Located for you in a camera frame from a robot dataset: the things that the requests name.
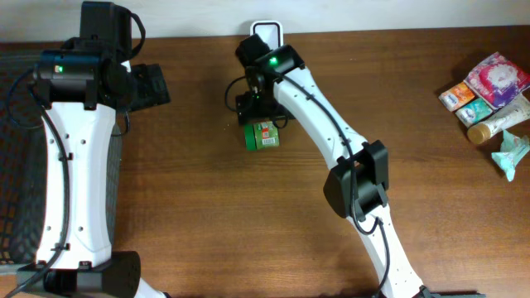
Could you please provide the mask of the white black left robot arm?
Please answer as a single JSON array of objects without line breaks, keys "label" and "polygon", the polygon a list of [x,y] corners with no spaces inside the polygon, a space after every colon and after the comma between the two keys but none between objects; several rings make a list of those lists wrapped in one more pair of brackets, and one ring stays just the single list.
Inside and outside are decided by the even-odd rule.
[{"label": "white black left robot arm", "polygon": [[134,65],[139,16],[85,1],[79,35],[44,50],[28,86],[46,134],[46,202],[35,260],[18,269],[16,293],[43,297],[158,297],[134,251],[114,252],[106,210],[116,117],[169,103],[159,65]]}]

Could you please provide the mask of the cream tube gold cap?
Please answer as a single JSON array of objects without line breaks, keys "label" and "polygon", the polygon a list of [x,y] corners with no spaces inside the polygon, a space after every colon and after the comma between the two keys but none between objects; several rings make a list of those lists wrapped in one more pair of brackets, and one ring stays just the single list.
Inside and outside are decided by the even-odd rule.
[{"label": "cream tube gold cap", "polygon": [[520,94],[488,119],[475,124],[467,131],[468,139],[482,144],[499,132],[529,119],[529,100]]}]

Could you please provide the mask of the brown lid sauce jar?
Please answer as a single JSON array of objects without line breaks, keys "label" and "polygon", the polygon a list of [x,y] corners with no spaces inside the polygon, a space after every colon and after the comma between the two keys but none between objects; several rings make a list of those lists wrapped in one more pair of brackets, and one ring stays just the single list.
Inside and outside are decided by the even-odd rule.
[{"label": "brown lid sauce jar", "polygon": [[280,146],[278,129],[271,121],[245,124],[243,132],[248,151]]}]

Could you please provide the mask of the red purple pad package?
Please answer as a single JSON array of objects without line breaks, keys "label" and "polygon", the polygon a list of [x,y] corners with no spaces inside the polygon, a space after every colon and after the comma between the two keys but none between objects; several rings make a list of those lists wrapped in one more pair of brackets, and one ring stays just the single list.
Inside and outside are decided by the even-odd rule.
[{"label": "red purple pad package", "polygon": [[529,87],[529,73],[495,52],[478,63],[464,82],[493,110],[498,110]]}]

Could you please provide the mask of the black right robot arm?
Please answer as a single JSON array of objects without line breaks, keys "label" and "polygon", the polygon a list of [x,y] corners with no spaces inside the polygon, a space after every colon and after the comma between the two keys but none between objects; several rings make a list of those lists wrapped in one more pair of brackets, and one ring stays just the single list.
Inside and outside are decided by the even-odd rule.
[{"label": "black right robot arm", "polygon": [[373,263],[378,276],[375,296],[431,296],[393,225],[387,196],[388,149],[380,141],[368,142],[337,113],[292,46],[273,50],[253,34],[239,43],[235,55],[244,68],[248,91],[236,97],[234,111],[245,128],[248,147],[274,144],[272,134],[263,128],[298,121],[328,167],[323,187],[328,204],[354,227]]}]

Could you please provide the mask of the mint green wipes pack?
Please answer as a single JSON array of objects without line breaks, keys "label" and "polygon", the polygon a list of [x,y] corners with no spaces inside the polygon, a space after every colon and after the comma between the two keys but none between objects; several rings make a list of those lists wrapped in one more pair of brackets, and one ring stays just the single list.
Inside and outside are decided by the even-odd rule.
[{"label": "mint green wipes pack", "polygon": [[491,157],[504,172],[509,182],[513,181],[517,164],[529,153],[529,137],[517,137],[507,130],[503,131],[503,141],[498,152]]}]

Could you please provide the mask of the teal tissue pack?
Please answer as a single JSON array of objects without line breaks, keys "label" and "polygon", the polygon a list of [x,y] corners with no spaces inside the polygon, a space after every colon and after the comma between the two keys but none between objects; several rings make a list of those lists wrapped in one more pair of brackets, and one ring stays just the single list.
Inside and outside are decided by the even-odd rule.
[{"label": "teal tissue pack", "polygon": [[466,127],[471,127],[492,113],[493,109],[483,99],[475,99],[458,109],[455,115]]}]

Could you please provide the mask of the orange tissue pack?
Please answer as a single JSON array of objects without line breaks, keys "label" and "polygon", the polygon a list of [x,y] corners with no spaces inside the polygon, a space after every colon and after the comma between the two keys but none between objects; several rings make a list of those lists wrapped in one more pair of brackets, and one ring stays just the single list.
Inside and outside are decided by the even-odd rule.
[{"label": "orange tissue pack", "polygon": [[458,83],[439,96],[441,103],[450,112],[455,112],[474,98],[475,93],[465,82]]}]

